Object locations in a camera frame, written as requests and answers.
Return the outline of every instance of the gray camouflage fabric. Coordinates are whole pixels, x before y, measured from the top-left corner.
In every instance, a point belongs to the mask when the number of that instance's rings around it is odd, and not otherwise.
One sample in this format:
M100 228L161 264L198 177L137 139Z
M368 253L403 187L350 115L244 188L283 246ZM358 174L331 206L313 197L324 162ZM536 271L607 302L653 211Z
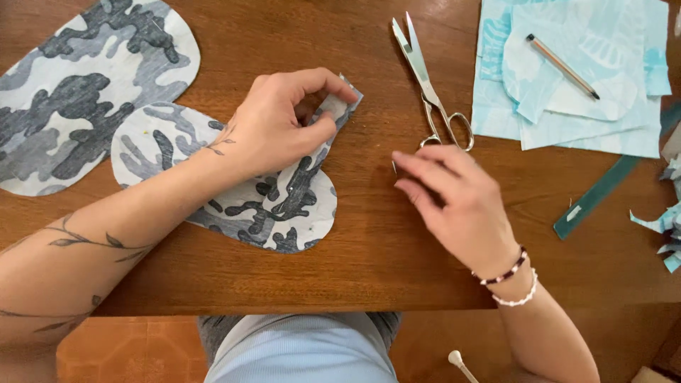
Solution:
M44 196L73 185L109 155L131 113L175 100L199 61L166 3L93 4L0 77L0 188Z
M362 94L355 92L361 100ZM359 102L349 105L330 95L311 123L329 110L340 129ZM210 144L222 128L222 123L184 106L145 106L114 134L114 176L124 188L135 185ZM278 174L255 177L213 198L187 221L279 253L309 249L329 233L336 216L336 190L320 170L332 141Z

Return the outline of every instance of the green ruler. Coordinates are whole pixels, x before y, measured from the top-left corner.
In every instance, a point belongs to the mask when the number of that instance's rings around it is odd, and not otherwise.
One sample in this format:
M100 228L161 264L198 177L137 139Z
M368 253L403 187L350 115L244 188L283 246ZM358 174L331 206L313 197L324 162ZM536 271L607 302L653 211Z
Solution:
M660 135L676 126L681 119L681 102L675 102L660 114L662 131ZM610 192L634 169L641 157L623 155L565 214L556 221L554 230L560 239L570 234L572 229L598 206Z

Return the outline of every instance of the person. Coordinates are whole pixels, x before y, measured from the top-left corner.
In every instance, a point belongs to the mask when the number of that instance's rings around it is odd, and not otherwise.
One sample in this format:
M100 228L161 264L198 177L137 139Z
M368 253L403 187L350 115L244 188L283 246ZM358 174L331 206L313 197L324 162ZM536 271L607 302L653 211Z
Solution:
M324 68L260 76L209 145L221 155L199 150L5 249L0 254L0 381L56 382L59 342L155 244L213 196L257 174L281 170L333 136L329 114L300 127L306 110L301 101L316 92L356 101L350 87ZM223 139L226 134L231 142ZM518 263L520 246L499 186L470 155L456 146L428 146L392 157L412 176L395 186L434 237L476 276L494 279ZM427 188L441 201L433 200ZM513 356L524 371L504 378L598 382L580 333L534 276L528 258L514 275L487 285L502 301L531 298L515 307L499 305ZM387 351L399 319L399 313L201 317L202 341L212 362L205 381L395 382Z

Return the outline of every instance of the bracelet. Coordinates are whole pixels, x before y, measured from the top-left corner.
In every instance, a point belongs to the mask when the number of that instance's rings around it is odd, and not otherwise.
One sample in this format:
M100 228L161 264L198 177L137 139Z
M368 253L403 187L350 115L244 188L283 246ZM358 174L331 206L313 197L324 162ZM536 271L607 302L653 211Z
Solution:
M515 307L515 306L522 306L525 303L529 302L534 296L535 292L537 291L537 272L532 269L532 288L530 289L530 293L527 294L523 299L516 301L516 302L509 302L509 301L504 301L503 299L499 298L498 296L492 294L492 298L502 306L509 306L509 307Z
M491 284L497 284L501 281L505 281L506 279L509 279L510 277L513 277L516 274L516 271L522 266L522 263L525 262L525 259L527 259L527 250L525 249L525 246L521 245L520 246L520 257L516 261L516 264L511 267L511 270L508 270L506 273L501 275L500 277L492 278L492 279L480 279L480 284L483 286L486 285L491 285ZM474 277L477 277L473 271L471 271L471 275Z

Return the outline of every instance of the white beaded bracelet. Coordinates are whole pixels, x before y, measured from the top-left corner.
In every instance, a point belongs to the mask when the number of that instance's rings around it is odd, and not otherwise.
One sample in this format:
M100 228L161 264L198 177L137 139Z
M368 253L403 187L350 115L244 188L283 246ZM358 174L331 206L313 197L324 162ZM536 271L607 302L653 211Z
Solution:
M529 302L534 296L535 292L537 291L537 272L532 269L532 288L530 289L530 293L527 294L523 299L516 301L516 302L509 302L509 301L504 301L503 299L499 298L498 296L492 294L492 298L502 306L509 306L509 307L515 307L515 306L522 306L525 303Z

